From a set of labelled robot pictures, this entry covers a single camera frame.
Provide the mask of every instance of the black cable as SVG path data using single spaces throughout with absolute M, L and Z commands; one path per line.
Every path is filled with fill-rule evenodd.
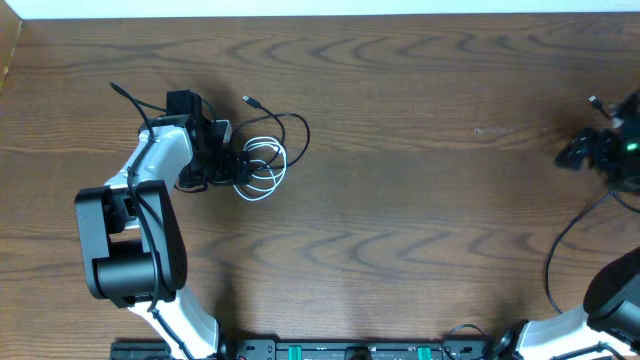
M 624 206 L 625 209 L 633 211 L 634 213 L 640 214 L 640 209 L 627 204 L 624 200 L 620 198 L 620 195 L 618 195 L 617 192 L 613 193 L 613 198 L 616 199 L 620 203 L 620 205 Z
M 171 330 L 171 328 L 164 321 L 162 316 L 160 316 L 160 312 L 156 309 L 156 305 L 158 304 L 158 293 L 160 288 L 160 260 L 158 259 L 158 251 L 156 249 L 155 241 L 153 240 L 151 229 L 149 228 L 149 223 L 147 222 L 144 212 L 142 211 L 142 206 L 140 206 L 140 203 L 141 202 L 145 203 L 146 207 L 149 207 L 149 206 L 148 204 L 146 204 L 146 202 L 144 202 L 144 200 L 140 197 L 140 195 L 138 194 L 138 192 L 133 186 L 133 179 L 137 176 L 137 169 L 140 167 L 140 163 L 142 162 L 142 159 L 144 158 L 146 153 L 149 151 L 149 149 L 153 145 L 153 142 L 155 139 L 155 133 L 153 131 L 153 127 L 149 122 L 149 119 L 147 118 L 147 115 L 144 113 L 144 111 L 140 107 L 140 105 L 143 105 L 143 106 L 145 105 L 140 104 L 139 101 L 133 98 L 129 93 L 127 93 L 120 86 L 114 83 L 109 83 L 109 84 L 118 94 L 124 96 L 129 101 L 131 101 L 131 103 L 133 103 L 136 109 L 138 109 L 138 111 L 140 112 L 140 115 L 142 115 L 142 119 L 144 120 L 144 123 L 147 129 L 149 130 L 149 135 L 148 135 L 146 145 L 142 148 L 140 153 L 138 153 L 135 159 L 133 159 L 131 166 L 127 168 L 127 188 L 129 190 L 129 197 L 131 198 L 131 202 L 133 203 L 133 206 L 136 210 L 136 214 L 138 215 L 138 221 L 140 222 L 140 227 L 142 228 L 142 231 L 146 235 L 144 236 L 144 238 L 147 240 L 147 245 L 149 246 L 149 251 L 151 252 L 151 260 L 153 264 L 153 278 L 154 278 L 153 294 L 151 296 L 151 304 L 149 305 L 147 312 L 150 312 L 153 315 L 153 319 L 156 320 L 158 324 L 160 324 L 160 327 L 162 327 L 162 329 L 167 333 L 167 335 L 178 344 L 178 347 L 180 348 L 180 351 L 184 354 L 185 358 L 187 358 L 187 360 L 194 360 L 194 357 L 191 355 L 191 353 L 189 352 L 189 349 L 187 349 L 184 342 L 181 341 L 180 338 Z
M 589 346 L 586 347 L 584 349 L 580 349 L 580 350 L 575 350 L 575 351 L 571 351 L 569 353 L 560 355 L 560 356 L 554 356 L 552 357 L 550 360 L 567 360 L 567 359 L 573 359 L 575 357 L 578 356 L 583 356 L 583 355 L 587 355 L 587 354 L 591 354 L 594 352 L 602 352 L 603 350 L 609 351 L 611 354 L 613 354 L 613 356 L 617 359 L 617 360 L 624 360 L 624 357 L 622 357 L 622 355 L 620 355 L 619 352 L 617 352 L 614 348 L 612 348 L 611 346 L 609 346 L 606 343 L 598 343 L 596 345 L 593 346 Z
M 600 345 L 602 349 L 612 353 L 617 360 L 624 360 L 624 357 L 619 352 L 617 352 L 616 349 L 612 348 L 609 344 L 600 343 L 598 345 Z
M 169 335 L 169 337 L 173 341 L 175 341 L 176 344 L 178 344 L 178 348 L 180 349 L 184 357 L 187 358 L 187 360 L 195 360 L 193 355 L 191 355 L 191 352 L 189 352 L 189 349 L 187 349 L 187 346 L 184 344 L 184 341 L 180 340 L 178 335 L 176 335 L 176 333 L 174 333 L 173 330 L 171 330 L 171 328 L 169 327 L 169 324 L 167 324 L 167 322 L 164 321 L 164 319 L 160 315 L 160 312 L 157 309 L 154 309 L 151 312 L 151 314 L 153 315 L 153 319 L 156 320 L 158 324 L 160 324 L 160 327 L 162 328 L 162 330 L 164 330 L 164 332 L 166 332 L 167 335 Z
M 602 105 L 602 101 L 600 101 L 598 97 L 596 97 L 595 95 L 591 96 L 589 98 L 589 102 L 591 103 L 591 106 L 593 106 L 594 109 L 598 110 L 600 114 L 602 114 L 602 116 L 604 116 L 608 120 L 611 120 L 611 115 L 609 115 L 609 113 L 606 112 L 606 110 L 604 109 L 604 106 Z
M 181 191 L 181 192 L 183 192 L 183 193 L 187 193 L 187 194 L 195 194 L 195 193 L 199 193 L 199 192 L 207 191 L 207 189 L 209 188 L 209 185 L 207 185 L 207 182 L 206 182 L 206 181 L 203 181 L 203 182 L 202 182 L 202 187 L 199 187 L 199 188 L 194 189 L 194 190 L 184 190 L 184 189 L 179 188 L 179 187 L 178 187 L 178 185 L 176 185 L 176 184 L 173 184 L 173 188 L 174 188 L 174 189 L 176 189 L 176 190 L 178 190 L 178 191 Z
M 306 132 L 307 132 L 307 140 L 305 142 L 304 148 L 302 149 L 302 151 L 300 151 L 300 154 L 298 154 L 298 156 L 293 159 L 291 162 L 287 163 L 287 167 L 293 166 L 295 163 L 298 162 L 298 160 L 300 160 L 302 158 L 302 156 L 304 155 L 304 153 L 307 151 L 307 149 L 309 148 L 309 142 L 311 141 L 311 129 L 309 128 L 309 123 L 307 122 L 307 120 L 302 117 L 301 115 L 298 115 L 296 113 L 291 113 L 291 112 L 285 112 L 285 113 L 278 113 L 278 114 L 273 114 L 274 116 L 281 118 L 281 117 L 295 117 L 297 119 L 299 119 L 305 126 Z M 233 131 L 233 133 L 231 134 L 231 138 L 229 140 L 229 144 L 233 143 L 233 139 L 235 138 L 235 136 L 237 135 L 238 131 L 240 131 L 240 129 L 257 123 L 259 121 L 263 121 L 266 119 L 272 119 L 272 117 L 270 115 L 265 115 L 265 116 L 261 116 L 255 119 L 251 119 L 248 121 L 243 122 L 242 124 L 238 125 L 238 127 L 236 127 L 236 129 Z M 264 167 L 265 165 L 260 166 L 259 168 L 253 170 L 253 171 L 267 171 L 266 169 L 262 169 L 262 167 Z M 279 165 L 279 166 L 273 166 L 271 167 L 271 170 L 280 170 L 282 169 L 283 166 Z
M 447 346 L 446 346 L 445 343 L 449 340 L 451 335 L 453 335 L 454 333 L 456 333 L 456 332 L 458 332 L 458 331 L 460 331 L 462 329 L 465 329 L 465 328 L 471 328 L 471 329 L 478 330 L 478 332 L 480 334 L 482 334 L 482 336 L 488 338 L 487 334 L 485 334 L 479 327 L 477 327 L 476 325 L 473 325 L 473 324 L 461 324 L 461 325 L 458 325 L 458 326 L 454 327 L 453 329 L 451 329 L 451 331 L 449 331 L 449 333 L 444 337 L 444 339 L 442 339 L 442 350 L 444 351 L 445 354 L 447 354 L 447 356 L 451 360 L 456 360 L 456 359 L 453 357 L 453 355 L 451 355 L 451 352 L 449 351 L 449 349 L 447 349 Z M 482 349 L 482 355 L 480 357 L 477 357 L 477 358 L 471 359 L 471 360 L 483 359 L 485 357 L 485 355 L 486 355 L 486 352 L 487 352 L 487 348 L 485 347 L 484 349 Z
M 558 314 L 562 314 L 562 311 L 560 311 L 555 301 L 553 301 L 553 296 L 551 296 L 551 289 L 549 287 L 549 267 L 551 266 L 551 258 L 553 258 L 553 253 L 556 251 L 556 247 L 558 246 L 562 238 L 567 234 L 567 232 L 569 232 L 569 230 L 571 230 L 571 228 L 578 221 L 580 221 L 585 215 L 591 212 L 591 210 L 595 209 L 598 205 L 602 204 L 602 202 L 607 200 L 613 194 L 615 193 L 614 192 L 607 193 L 605 196 L 600 198 L 600 200 L 596 201 L 591 206 L 582 210 L 573 220 L 569 222 L 569 225 L 567 225 L 567 227 L 564 230 L 562 230 L 560 235 L 556 237 L 555 241 L 553 242 L 553 245 L 551 245 L 551 251 L 549 251 L 549 255 L 547 256 L 547 261 L 544 266 L 544 290 L 547 293 L 547 297 L 549 298 L 549 302 L 551 303 L 551 306 Z
M 146 102 L 144 102 L 144 101 L 142 101 L 142 100 L 138 100 L 138 99 L 136 99 L 136 98 L 133 98 L 133 100 L 135 100 L 135 102 L 137 102 L 138 104 L 140 104 L 140 105 L 142 105 L 142 106 L 148 107 L 149 109 L 162 111 L 163 113 L 166 113 L 166 112 L 167 112 L 167 109 L 165 109 L 165 108 L 161 108 L 160 106 L 151 105 L 151 104 L 149 104 L 149 103 L 146 103 Z
M 260 104 L 260 102 L 258 100 L 254 99 L 254 98 L 252 98 L 250 96 L 243 96 L 242 100 L 244 100 L 250 106 L 252 106 L 252 107 L 254 107 L 256 109 L 264 111 L 267 114 L 267 116 L 263 116 L 263 117 L 259 117 L 259 118 L 252 119 L 252 120 L 249 120 L 249 121 L 245 121 L 242 124 L 238 125 L 238 127 L 236 127 L 236 129 L 233 130 L 233 132 L 231 133 L 231 137 L 229 138 L 229 146 L 233 145 L 234 136 L 238 133 L 238 131 L 240 129 L 242 129 L 243 127 L 246 127 L 248 125 L 251 125 L 253 123 L 256 123 L 258 121 L 262 121 L 262 120 L 266 120 L 266 119 L 274 119 L 278 123 L 278 125 L 280 125 L 280 131 L 282 132 L 282 136 L 280 137 L 280 143 L 284 145 L 284 139 L 285 139 L 285 136 L 286 136 L 286 131 L 284 129 L 284 124 L 278 118 L 279 116 L 282 116 L 282 115 L 281 114 L 272 113 L 267 108 L 262 106 L 262 104 Z M 273 162 L 273 160 L 275 160 L 277 156 L 278 156 L 278 154 L 276 153 L 276 155 L 273 157 L 273 159 L 271 159 L 269 161 L 269 163 Z
M 276 116 L 274 113 L 269 111 L 269 109 L 267 109 L 266 107 L 264 107 L 262 105 L 259 105 L 258 109 L 264 111 L 267 115 L 271 116 L 275 121 L 277 121 L 278 124 L 280 124 L 280 126 L 282 126 L 282 139 L 280 139 L 280 145 L 282 145 L 282 147 L 284 147 L 284 136 L 285 136 L 285 131 L 284 130 L 285 130 L 285 128 L 284 128 L 284 125 L 282 124 L 282 121 L 280 121 L 278 116 Z M 260 166 L 258 169 L 264 168 L 264 167 L 267 167 L 267 166 L 271 165 L 274 161 L 276 161 L 276 159 L 278 158 L 278 155 L 280 155 L 280 149 L 276 150 L 276 153 L 273 154 L 273 157 L 269 161 L 264 163 L 264 165 Z
M 111 85 L 111 88 L 113 88 L 113 90 L 115 90 L 118 94 L 124 96 L 129 101 L 131 101 L 131 103 L 136 107 L 136 109 L 142 116 L 142 120 L 144 121 L 144 124 L 147 127 L 147 129 L 149 130 L 147 144 L 138 153 L 136 158 L 133 159 L 131 166 L 127 168 L 127 189 L 129 191 L 129 198 L 131 198 L 131 202 L 133 203 L 133 206 L 136 209 L 136 213 L 138 215 L 138 221 L 140 222 L 140 227 L 142 228 L 142 231 L 146 235 L 143 237 L 147 240 L 147 245 L 149 246 L 149 251 L 151 252 L 151 260 L 153 264 L 153 294 L 151 296 L 151 304 L 149 305 L 147 312 L 152 312 L 158 303 L 158 295 L 159 295 L 158 293 L 160 289 L 160 260 L 158 259 L 156 244 L 155 244 L 155 241 L 153 240 L 153 235 L 151 234 L 149 224 L 147 223 L 147 219 L 144 216 L 142 207 L 140 206 L 138 192 L 135 191 L 134 189 L 133 179 L 137 176 L 137 170 L 138 170 L 138 167 L 140 167 L 140 163 L 142 162 L 142 159 L 144 158 L 146 153 L 149 151 L 149 149 L 153 145 L 153 142 L 155 140 L 155 133 L 153 131 L 153 127 L 151 126 L 151 123 L 149 122 L 149 118 L 147 118 L 147 114 L 144 113 L 144 111 L 142 110 L 138 102 L 120 86 L 112 82 L 110 82 L 109 85 Z

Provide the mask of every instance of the black cover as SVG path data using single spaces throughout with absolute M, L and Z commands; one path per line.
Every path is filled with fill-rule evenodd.
M 584 297 L 587 325 L 640 351 L 640 247 L 603 268 Z
M 178 222 L 164 181 L 146 181 L 136 189 L 160 258 L 159 298 L 171 301 L 187 280 L 187 256 Z M 122 232 L 131 217 L 127 200 L 126 188 L 105 186 L 83 189 L 75 201 L 89 291 L 97 299 L 109 298 L 118 307 L 148 300 L 155 281 L 147 241 L 113 242 L 109 237 Z

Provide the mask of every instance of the brown wooden surface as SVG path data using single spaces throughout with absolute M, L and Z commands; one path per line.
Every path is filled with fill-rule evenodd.
M 103 359 L 156 336 L 84 281 L 73 198 L 124 164 L 141 123 L 108 81 L 158 104 L 190 88 L 236 124 L 260 115 L 244 94 L 309 119 L 308 155 L 268 200 L 172 197 L 188 283 L 223 328 L 425 338 L 552 316 L 545 254 L 604 191 L 553 156 L 606 126 L 589 95 L 639 85 L 639 45 L 638 14 L 28 22 L 0 98 L 0 353 Z M 552 267 L 559 306 L 638 228 L 613 202 L 580 223 Z

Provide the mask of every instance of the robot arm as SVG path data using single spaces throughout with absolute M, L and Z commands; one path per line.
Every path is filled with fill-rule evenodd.
M 606 344 L 620 355 L 640 351 L 640 248 L 604 267 L 583 305 L 551 319 L 523 322 L 497 343 L 498 359 L 592 359 Z
M 76 215 L 91 294 L 144 318 L 174 358 L 201 359 L 218 351 L 219 326 L 185 286 L 186 251 L 169 194 L 178 179 L 187 186 L 211 174 L 248 181 L 248 163 L 228 161 L 234 155 L 224 146 L 229 121 L 205 119 L 196 94 L 168 93 L 167 109 L 166 116 L 153 122 L 145 118 L 151 128 L 141 128 L 137 148 L 114 177 L 103 187 L 78 193 Z M 112 241 L 110 235 L 123 231 L 140 231 L 140 238 Z M 152 303 L 154 296 L 157 303 Z

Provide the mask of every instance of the robotic arm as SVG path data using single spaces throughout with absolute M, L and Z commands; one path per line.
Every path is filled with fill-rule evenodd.
M 594 279 L 583 307 L 553 319 L 523 322 L 497 342 L 488 338 L 324 344 L 224 340 L 218 322 L 186 286 L 187 256 L 169 195 L 176 181 L 185 188 L 212 180 L 247 184 L 249 155 L 230 148 L 229 121 L 206 119 L 202 100 L 189 90 L 167 93 L 166 115 L 150 121 L 136 99 L 117 85 L 112 87 L 136 106 L 144 125 L 124 167 L 104 186 L 83 189 L 76 196 L 86 281 L 95 298 L 109 299 L 149 322 L 168 350 L 159 355 L 144 345 L 116 344 L 113 351 L 122 356 L 112 351 L 111 359 L 568 359 L 575 356 L 567 354 L 601 343 L 623 354 L 638 351 L 639 249 Z M 110 237 L 137 230 L 139 239 Z
M 167 115 L 146 120 L 150 126 L 141 128 L 124 167 L 103 187 L 76 197 L 87 285 L 94 297 L 147 320 L 174 358 L 206 358 L 218 352 L 219 326 L 185 286 L 187 257 L 169 195 L 178 179 L 186 186 L 206 177 L 246 184 L 248 157 L 225 147 L 229 121 L 207 120 L 200 97 L 188 90 L 168 93 Z M 109 236 L 141 224 L 138 240 Z

